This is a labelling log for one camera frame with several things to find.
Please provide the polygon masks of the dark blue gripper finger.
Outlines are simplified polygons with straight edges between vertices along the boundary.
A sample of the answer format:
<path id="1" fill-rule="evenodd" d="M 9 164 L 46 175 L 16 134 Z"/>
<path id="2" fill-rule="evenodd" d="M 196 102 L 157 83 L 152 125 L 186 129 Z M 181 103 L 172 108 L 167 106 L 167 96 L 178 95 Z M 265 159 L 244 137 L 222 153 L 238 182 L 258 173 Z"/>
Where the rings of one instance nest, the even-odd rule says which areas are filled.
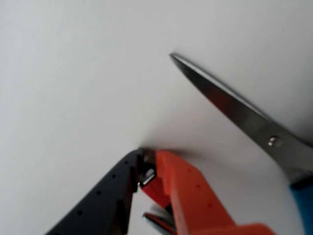
<path id="1" fill-rule="evenodd" d="M 143 156 L 143 149 L 137 149 L 123 157 L 48 234 L 127 234 Z"/>

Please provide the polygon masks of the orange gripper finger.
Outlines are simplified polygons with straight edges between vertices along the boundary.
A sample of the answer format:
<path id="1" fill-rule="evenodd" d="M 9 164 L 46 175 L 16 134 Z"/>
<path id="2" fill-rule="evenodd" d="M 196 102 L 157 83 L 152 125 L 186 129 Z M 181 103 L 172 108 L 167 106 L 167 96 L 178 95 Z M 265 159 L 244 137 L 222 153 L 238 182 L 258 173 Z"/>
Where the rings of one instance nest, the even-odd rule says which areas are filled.
<path id="1" fill-rule="evenodd" d="M 157 175 L 170 197 L 179 235 L 272 235 L 264 224 L 237 225 L 202 173 L 173 152 L 156 152 Z"/>

